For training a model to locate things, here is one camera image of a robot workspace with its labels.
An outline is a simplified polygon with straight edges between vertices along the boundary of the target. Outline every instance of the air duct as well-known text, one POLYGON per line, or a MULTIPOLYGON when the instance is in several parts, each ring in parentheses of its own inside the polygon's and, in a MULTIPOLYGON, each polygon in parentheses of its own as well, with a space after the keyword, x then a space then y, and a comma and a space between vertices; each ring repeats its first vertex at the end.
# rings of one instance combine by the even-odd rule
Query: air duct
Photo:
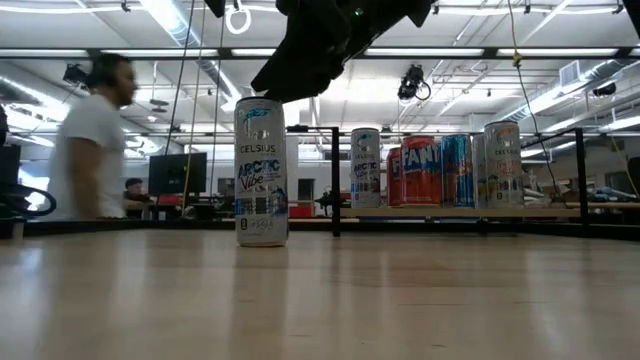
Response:
MULTIPOLYGON (((539 113, 563 102, 578 92, 598 88, 607 81, 611 81, 611 77, 634 64, 636 64, 635 60, 608 60, 589 67, 587 71, 580 71, 583 62, 571 63, 560 70, 560 78, 558 80, 533 94, 529 94, 531 110, 534 114, 539 113)), ((495 121, 522 121, 530 116, 531 112, 529 112, 527 103, 521 102, 513 108, 498 113, 495 121)))
MULTIPOLYGON (((193 26, 189 29, 188 11, 178 0, 140 0, 140 3, 177 45, 196 49, 203 46, 201 34, 198 34, 193 26)), ((228 103, 235 105, 240 100, 242 97, 240 92, 215 62, 196 60, 195 63, 220 88, 222 96, 228 103)), ((235 106, 227 106, 227 108, 232 111, 235 106)))

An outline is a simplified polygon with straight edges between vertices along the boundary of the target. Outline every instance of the blue can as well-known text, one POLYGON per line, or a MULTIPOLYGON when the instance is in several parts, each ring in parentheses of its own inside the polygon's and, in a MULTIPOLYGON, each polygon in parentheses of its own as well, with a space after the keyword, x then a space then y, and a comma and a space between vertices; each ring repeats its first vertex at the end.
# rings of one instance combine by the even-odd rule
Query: blue can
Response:
POLYGON ((442 137, 442 205, 474 208, 473 164, 469 135, 442 137))

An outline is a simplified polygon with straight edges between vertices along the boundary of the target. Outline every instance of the metal post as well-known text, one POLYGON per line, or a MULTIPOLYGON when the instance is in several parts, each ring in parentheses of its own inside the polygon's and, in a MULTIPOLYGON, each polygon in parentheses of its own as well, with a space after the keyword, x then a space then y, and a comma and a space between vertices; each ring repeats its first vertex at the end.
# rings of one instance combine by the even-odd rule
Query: metal post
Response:
POLYGON ((640 3, 638 3, 638 0, 622 0, 622 3, 627 9, 631 23, 636 28, 638 37, 640 37, 640 3))
POLYGON ((589 204, 587 202, 587 169, 584 150, 584 133, 576 128, 576 160, 578 161, 578 187, 580 192, 580 219, 583 226, 589 226, 589 204))
POLYGON ((340 237, 340 132, 331 128, 331 194, 333 196, 333 215, 331 228, 334 237, 340 237))

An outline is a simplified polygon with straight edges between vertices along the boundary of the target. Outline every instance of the orange can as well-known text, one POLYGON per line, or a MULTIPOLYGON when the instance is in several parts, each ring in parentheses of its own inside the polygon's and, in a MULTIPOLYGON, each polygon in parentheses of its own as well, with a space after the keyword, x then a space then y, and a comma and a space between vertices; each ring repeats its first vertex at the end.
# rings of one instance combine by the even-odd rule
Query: orange can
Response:
POLYGON ((440 149, 432 136, 410 136, 402 141, 400 171, 404 204, 440 205, 442 168, 440 149))
POLYGON ((389 150, 387 155, 387 205, 398 206, 402 204, 402 183, 400 180, 401 160, 400 148, 389 150))

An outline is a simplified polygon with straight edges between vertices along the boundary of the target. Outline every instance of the white can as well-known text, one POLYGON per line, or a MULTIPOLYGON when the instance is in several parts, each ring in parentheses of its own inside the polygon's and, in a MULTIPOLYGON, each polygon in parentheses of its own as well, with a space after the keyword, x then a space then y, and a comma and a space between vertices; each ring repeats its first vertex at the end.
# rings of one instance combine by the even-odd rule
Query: white can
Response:
POLYGON ((475 179, 476 208, 487 208, 487 158, 484 134, 473 135, 472 139, 473 175, 475 179))
POLYGON ((484 127, 487 160, 487 202, 491 209, 522 208, 520 129, 515 121, 484 127))
POLYGON ((351 207, 380 207, 380 132, 373 128, 351 133, 351 207))
POLYGON ((241 246, 283 246, 289 237, 282 104, 263 97, 235 111, 236 238, 241 246))

